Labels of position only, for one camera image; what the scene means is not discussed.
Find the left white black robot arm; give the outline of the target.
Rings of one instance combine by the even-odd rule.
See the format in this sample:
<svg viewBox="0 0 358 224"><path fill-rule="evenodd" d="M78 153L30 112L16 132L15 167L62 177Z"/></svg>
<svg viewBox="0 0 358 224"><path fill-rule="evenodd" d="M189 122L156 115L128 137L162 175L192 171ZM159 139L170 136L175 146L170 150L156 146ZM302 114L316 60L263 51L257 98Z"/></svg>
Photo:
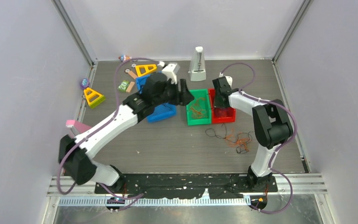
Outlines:
<svg viewBox="0 0 358 224"><path fill-rule="evenodd" d="M178 84L161 72L152 73L143 88L129 95L117 109L87 131L60 139L58 162L75 184L89 181L105 184L113 193L124 189L117 168L93 161L96 154L120 133L154 113L162 104L186 106L194 100L185 79Z"/></svg>

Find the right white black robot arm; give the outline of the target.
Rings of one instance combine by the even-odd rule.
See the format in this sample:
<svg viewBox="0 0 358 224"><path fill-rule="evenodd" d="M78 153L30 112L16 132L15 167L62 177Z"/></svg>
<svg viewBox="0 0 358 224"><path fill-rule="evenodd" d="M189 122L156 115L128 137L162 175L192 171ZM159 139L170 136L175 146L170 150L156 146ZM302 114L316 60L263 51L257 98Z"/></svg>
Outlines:
<svg viewBox="0 0 358 224"><path fill-rule="evenodd" d="M294 134L288 111L282 101L272 101L251 96L245 91L233 89L225 76L213 80L216 108L234 108L253 118L258 148L253 163L248 168L247 186L260 191L272 176L275 157Z"/></svg>

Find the green plastic bin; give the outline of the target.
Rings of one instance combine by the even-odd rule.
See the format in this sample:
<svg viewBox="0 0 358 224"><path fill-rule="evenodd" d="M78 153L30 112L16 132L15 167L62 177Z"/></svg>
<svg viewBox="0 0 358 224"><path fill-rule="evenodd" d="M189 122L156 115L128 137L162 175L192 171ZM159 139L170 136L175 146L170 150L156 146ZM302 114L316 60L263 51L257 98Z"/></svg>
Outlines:
<svg viewBox="0 0 358 224"><path fill-rule="evenodd" d="M186 106L187 124L189 126L211 124L211 105L207 89L190 90L190 92L194 100Z"/></svg>

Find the red plastic bin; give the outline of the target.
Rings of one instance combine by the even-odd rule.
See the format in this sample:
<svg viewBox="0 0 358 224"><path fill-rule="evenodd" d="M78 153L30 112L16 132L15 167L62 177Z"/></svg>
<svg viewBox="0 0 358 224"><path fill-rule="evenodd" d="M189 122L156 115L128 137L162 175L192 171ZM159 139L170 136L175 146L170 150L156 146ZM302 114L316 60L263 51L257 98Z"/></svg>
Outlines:
<svg viewBox="0 0 358 224"><path fill-rule="evenodd" d="M211 105L212 124L233 123L236 120L236 110L234 108L216 108L214 107L215 89L207 89Z"/></svg>

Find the white metronome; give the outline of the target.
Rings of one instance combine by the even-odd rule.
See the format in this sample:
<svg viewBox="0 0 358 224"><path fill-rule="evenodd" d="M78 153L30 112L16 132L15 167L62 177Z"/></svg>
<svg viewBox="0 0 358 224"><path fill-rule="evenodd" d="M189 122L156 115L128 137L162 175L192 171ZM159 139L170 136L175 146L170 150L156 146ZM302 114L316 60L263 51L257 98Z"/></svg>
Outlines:
<svg viewBox="0 0 358 224"><path fill-rule="evenodd" d="M190 61L190 68L188 72L190 80L194 82L206 80L205 57L204 49L199 46L196 47Z"/></svg>

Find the blue plastic bin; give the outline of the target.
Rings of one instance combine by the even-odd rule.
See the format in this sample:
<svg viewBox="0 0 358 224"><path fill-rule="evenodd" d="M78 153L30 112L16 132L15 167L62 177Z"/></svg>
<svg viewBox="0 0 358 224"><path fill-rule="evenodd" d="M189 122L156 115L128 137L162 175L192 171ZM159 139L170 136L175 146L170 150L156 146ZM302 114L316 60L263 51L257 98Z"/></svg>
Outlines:
<svg viewBox="0 0 358 224"><path fill-rule="evenodd" d="M138 91L142 91L143 86L145 85L146 80L148 79L149 76L150 75L145 75L136 78L136 86ZM154 109L154 112L151 115L149 115L146 119L149 123L154 123L174 117L176 116L176 114L177 114L177 109L175 105L164 103L162 105L157 106Z"/></svg>

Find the tan wooden block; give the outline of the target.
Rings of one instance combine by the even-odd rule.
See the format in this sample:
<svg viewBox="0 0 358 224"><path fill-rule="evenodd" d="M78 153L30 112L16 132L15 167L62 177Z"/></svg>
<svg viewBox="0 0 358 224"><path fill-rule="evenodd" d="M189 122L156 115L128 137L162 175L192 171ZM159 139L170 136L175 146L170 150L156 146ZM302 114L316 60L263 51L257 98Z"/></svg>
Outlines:
<svg viewBox="0 0 358 224"><path fill-rule="evenodd" d="M134 85L135 85L135 82L130 82L128 87L127 87L127 89L126 89L126 92L130 93L131 90L133 89Z"/></svg>

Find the small colourful figurine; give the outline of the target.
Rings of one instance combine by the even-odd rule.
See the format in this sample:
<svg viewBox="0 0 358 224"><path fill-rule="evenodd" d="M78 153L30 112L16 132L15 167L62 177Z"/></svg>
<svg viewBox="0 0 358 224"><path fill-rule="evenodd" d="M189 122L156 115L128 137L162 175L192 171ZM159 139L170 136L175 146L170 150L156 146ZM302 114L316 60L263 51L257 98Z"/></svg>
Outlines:
<svg viewBox="0 0 358 224"><path fill-rule="evenodd" d="M128 55L121 55L121 56L118 57L118 59L119 59L121 62L124 62L124 61L131 60L132 57L131 57L131 56L128 56Z"/></svg>

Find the yellow triangle toy on green block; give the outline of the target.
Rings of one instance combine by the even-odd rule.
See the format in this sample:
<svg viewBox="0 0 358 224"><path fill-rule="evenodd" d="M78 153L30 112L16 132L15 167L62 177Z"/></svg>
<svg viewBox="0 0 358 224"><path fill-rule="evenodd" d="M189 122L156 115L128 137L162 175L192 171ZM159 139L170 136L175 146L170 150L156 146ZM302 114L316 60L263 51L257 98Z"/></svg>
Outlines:
<svg viewBox="0 0 358 224"><path fill-rule="evenodd" d="M91 109L94 109L106 100L106 97L103 94L89 87L84 89L83 93L86 98L87 104Z"/></svg>

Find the purple round toy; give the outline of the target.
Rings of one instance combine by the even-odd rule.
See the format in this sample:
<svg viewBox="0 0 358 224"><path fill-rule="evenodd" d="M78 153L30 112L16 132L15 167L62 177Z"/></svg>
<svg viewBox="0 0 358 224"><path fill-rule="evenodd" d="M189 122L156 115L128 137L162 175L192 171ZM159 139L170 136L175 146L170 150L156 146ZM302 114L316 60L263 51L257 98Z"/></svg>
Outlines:
<svg viewBox="0 0 358 224"><path fill-rule="evenodd" d="M90 81L87 78L83 78L80 82L80 87L82 90L85 90L87 88L89 88L90 86Z"/></svg>

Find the pink tape dispenser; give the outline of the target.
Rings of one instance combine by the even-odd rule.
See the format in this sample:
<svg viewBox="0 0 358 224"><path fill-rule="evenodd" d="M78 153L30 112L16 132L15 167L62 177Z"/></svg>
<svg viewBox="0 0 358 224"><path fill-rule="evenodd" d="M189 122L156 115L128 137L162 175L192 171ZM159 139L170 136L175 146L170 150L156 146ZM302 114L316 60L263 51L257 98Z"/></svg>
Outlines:
<svg viewBox="0 0 358 224"><path fill-rule="evenodd" d="M91 129L91 126L88 126L76 120L67 120L66 127L69 130L69 136L72 138Z"/></svg>

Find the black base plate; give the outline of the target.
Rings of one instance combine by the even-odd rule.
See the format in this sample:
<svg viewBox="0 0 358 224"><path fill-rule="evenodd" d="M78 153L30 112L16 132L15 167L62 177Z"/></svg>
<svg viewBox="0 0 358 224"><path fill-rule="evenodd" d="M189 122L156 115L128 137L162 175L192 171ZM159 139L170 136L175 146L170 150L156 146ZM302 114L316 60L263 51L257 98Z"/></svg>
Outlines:
<svg viewBox="0 0 358 224"><path fill-rule="evenodd" d="M212 199L236 199L243 193L275 193L278 191L274 177L270 181L250 187L246 174L125 174L124 180L108 188L115 194L146 199L198 199L208 193Z"/></svg>

